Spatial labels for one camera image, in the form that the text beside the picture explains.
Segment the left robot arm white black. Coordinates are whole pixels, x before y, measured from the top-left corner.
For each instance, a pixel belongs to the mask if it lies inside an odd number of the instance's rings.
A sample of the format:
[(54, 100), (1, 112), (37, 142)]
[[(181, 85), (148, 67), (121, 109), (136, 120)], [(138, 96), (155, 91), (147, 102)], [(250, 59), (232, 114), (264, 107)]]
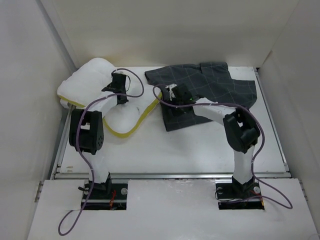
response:
[(104, 87), (92, 102), (71, 112), (69, 144), (75, 148), (89, 167), (89, 182), (84, 188), (101, 198), (112, 193), (112, 180), (105, 163), (96, 156), (104, 143), (104, 116), (114, 107), (129, 100), (126, 91), (127, 76), (122, 72), (111, 74), (111, 83)]

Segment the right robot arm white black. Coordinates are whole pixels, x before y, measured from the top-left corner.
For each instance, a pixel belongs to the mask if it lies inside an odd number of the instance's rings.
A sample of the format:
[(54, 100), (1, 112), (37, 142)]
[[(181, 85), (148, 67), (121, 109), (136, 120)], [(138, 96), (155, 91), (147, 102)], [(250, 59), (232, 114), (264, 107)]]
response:
[(261, 134), (253, 116), (242, 106), (218, 104), (205, 97), (193, 95), (185, 84), (170, 84), (164, 89), (169, 97), (165, 102), (174, 106), (176, 115), (191, 113), (224, 127), (227, 143), (233, 149), (234, 171), (232, 182), (221, 189), (230, 191), (234, 198), (243, 198), (255, 181), (251, 165), (255, 145)]

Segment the dark grey checked pillowcase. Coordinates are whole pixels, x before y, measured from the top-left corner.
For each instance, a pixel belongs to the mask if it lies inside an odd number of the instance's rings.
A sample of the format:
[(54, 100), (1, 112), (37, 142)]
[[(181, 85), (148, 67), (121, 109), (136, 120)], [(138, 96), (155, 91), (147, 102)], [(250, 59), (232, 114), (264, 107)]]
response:
[[(232, 103), (251, 108), (257, 101), (256, 84), (253, 80), (233, 79), (226, 62), (178, 64), (149, 70), (144, 73), (148, 84), (185, 84), (192, 95), (200, 95), (218, 103)], [(173, 109), (161, 103), (164, 126), (167, 132), (212, 122), (194, 113), (177, 116)]]

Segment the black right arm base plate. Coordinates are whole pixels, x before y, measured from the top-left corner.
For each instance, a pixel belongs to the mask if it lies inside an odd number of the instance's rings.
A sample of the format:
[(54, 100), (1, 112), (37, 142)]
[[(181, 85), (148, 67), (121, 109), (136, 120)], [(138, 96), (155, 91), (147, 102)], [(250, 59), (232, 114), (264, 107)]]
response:
[(261, 188), (258, 182), (244, 185), (236, 182), (219, 182), (215, 184), (214, 193), (219, 210), (264, 210)]

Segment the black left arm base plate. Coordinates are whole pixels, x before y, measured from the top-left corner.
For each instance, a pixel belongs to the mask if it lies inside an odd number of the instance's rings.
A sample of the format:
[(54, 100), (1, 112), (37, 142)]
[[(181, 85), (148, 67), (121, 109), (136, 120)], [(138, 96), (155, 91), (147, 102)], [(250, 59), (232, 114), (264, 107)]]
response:
[(94, 186), (91, 195), (84, 207), (90, 211), (122, 211), (127, 209), (128, 184), (112, 183), (108, 190)]

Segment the white pillow with yellow edge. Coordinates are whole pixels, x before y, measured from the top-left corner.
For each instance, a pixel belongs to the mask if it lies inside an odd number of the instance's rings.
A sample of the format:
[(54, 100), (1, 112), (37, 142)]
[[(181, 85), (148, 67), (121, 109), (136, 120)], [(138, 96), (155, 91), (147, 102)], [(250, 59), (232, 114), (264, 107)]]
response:
[(57, 95), (64, 101), (81, 109), (94, 100), (89, 108), (102, 113), (104, 126), (118, 138), (128, 138), (158, 104), (161, 92), (158, 88), (138, 80), (132, 73), (126, 77), (125, 90), (128, 101), (118, 103), (118, 97), (111, 91), (102, 91), (112, 82), (116, 67), (103, 58), (93, 58), (81, 66), (57, 89)]

